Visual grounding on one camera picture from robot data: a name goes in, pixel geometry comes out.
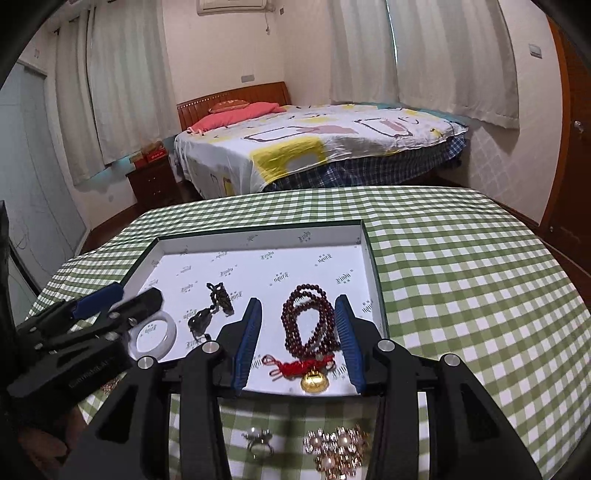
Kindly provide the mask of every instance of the white bangle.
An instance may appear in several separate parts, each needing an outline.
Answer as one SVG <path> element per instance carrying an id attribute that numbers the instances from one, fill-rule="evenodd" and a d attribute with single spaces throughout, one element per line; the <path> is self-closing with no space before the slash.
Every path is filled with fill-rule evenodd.
<path id="1" fill-rule="evenodd" d="M 166 334 L 162 341 L 149 352 L 138 352 L 138 335 L 149 323 L 156 320 L 166 322 Z M 166 312 L 156 312 L 151 317 L 145 319 L 142 323 L 129 330 L 129 356 L 134 360 L 139 360 L 143 356 L 153 356 L 156 360 L 162 360 L 174 345 L 177 338 L 177 326 L 173 318 Z"/>

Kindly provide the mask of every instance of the light switch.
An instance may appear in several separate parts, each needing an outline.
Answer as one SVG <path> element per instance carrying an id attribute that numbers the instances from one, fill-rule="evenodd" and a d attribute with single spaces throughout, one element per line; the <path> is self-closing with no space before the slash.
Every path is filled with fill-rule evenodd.
<path id="1" fill-rule="evenodd" d="M 535 57 L 537 59 L 542 58 L 542 49 L 539 48 L 538 45 L 533 45 L 530 43 L 530 53 L 532 57 Z"/>

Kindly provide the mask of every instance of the ring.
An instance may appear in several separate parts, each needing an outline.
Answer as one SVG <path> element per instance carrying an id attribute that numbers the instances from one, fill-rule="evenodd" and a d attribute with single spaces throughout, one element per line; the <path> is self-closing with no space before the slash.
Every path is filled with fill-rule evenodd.
<path id="1" fill-rule="evenodd" d="M 269 444 L 269 440 L 273 434 L 269 430 L 260 431 L 256 428 L 251 428 L 248 433 L 243 433 L 242 436 L 248 440 L 248 447 L 246 449 L 255 460 L 265 460 L 270 458 L 275 453 L 273 447 Z"/>
<path id="2" fill-rule="evenodd" d="M 166 322 L 166 334 L 158 345 L 148 352 L 138 351 L 138 336 L 146 325 L 161 320 Z M 177 337 L 177 326 L 173 318 L 166 312 L 156 312 L 151 317 L 145 319 L 139 325 L 136 325 L 129 331 L 129 355 L 134 360 L 139 360 L 143 356 L 153 356 L 156 360 L 162 360 L 171 350 Z"/>

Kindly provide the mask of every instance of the beige curtain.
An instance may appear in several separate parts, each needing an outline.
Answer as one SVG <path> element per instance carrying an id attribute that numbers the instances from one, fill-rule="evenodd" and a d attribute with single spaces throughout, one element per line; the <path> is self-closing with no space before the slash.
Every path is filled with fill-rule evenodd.
<path id="1" fill-rule="evenodd" d="M 105 163 L 181 131 L 161 0 L 97 4 L 88 72 Z"/>
<path id="2" fill-rule="evenodd" d="M 498 0 L 387 0 L 400 101 L 519 128 L 515 56 Z"/>
<path id="3" fill-rule="evenodd" d="M 74 185 L 105 169 L 86 73 L 88 10 L 65 22 L 57 40 L 56 96 L 64 150 Z"/>
<path id="4" fill-rule="evenodd" d="M 398 101 L 394 39 L 385 0 L 329 0 L 333 103 Z"/>

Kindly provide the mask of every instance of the blue plaid fabric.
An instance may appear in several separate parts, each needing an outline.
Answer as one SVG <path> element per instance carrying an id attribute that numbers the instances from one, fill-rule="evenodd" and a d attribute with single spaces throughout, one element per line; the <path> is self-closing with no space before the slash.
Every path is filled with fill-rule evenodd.
<path id="1" fill-rule="evenodd" d="M 405 150 L 386 157 L 351 158 L 294 173 L 269 184 L 263 192 L 400 185 L 436 167 L 457 167 L 466 147 L 461 134 L 433 147 Z"/>

